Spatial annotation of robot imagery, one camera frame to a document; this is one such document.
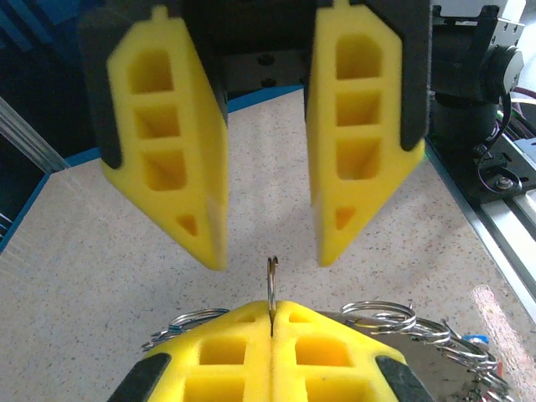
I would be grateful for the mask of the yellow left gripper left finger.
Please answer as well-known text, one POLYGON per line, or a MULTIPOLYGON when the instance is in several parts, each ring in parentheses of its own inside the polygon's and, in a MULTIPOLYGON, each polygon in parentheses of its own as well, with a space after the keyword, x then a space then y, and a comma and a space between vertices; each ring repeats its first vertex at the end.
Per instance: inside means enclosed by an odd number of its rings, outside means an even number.
POLYGON ((268 401, 271 320, 266 301, 185 313, 155 332, 112 401, 268 401))

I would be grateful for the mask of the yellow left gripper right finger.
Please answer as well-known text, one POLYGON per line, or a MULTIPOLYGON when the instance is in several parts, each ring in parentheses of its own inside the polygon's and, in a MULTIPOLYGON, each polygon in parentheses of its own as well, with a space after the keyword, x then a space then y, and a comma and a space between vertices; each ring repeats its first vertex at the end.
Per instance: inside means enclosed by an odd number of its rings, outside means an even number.
POLYGON ((398 350, 292 301, 277 303, 274 401, 432 401, 398 350))

